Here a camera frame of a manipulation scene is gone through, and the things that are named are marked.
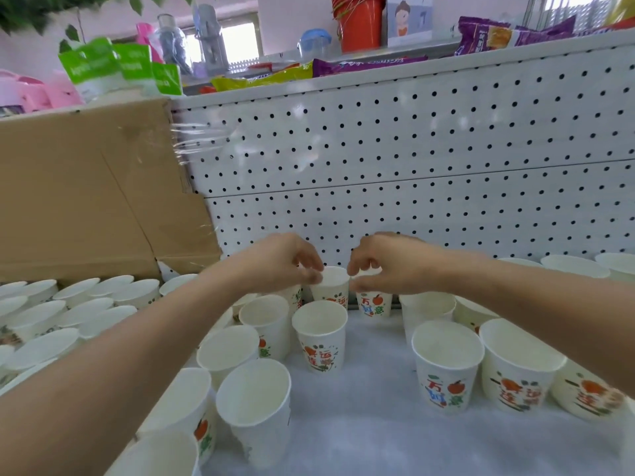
plant leaf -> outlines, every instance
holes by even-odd
[[[68,25],[66,27],[66,31],[64,31],[64,33],[66,34],[66,37],[73,41],[73,42],[78,42],[79,41],[79,33],[77,32],[77,29],[73,26],[73,25]]]
[[[144,4],[142,3],[141,0],[129,0],[130,1],[130,6],[131,8],[137,12],[137,14],[139,16],[141,16],[141,14],[144,11]]]
[[[60,42],[60,53],[72,51],[73,49],[70,47],[68,40],[62,40]]]

wall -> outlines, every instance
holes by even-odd
[[[331,0],[197,0],[210,3],[219,16],[258,10],[265,54],[295,47],[303,31],[325,28],[335,36],[337,25],[331,13]],[[137,15],[128,0],[111,0],[99,11],[82,10],[81,21],[87,40],[100,35],[112,38],[131,36],[140,21],[153,23],[160,13],[171,13],[180,21],[191,20],[191,9],[183,0],[165,0],[163,7],[143,0],[143,16]],[[498,18],[503,13],[522,16],[527,0],[434,0],[434,32],[437,38],[449,35],[449,28],[460,15]],[[61,68],[57,59],[59,41],[68,23],[79,28],[76,11],[53,16],[53,23],[43,37],[29,30],[11,37],[0,31],[0,68],[19,71],[33,77],[47,78]]]

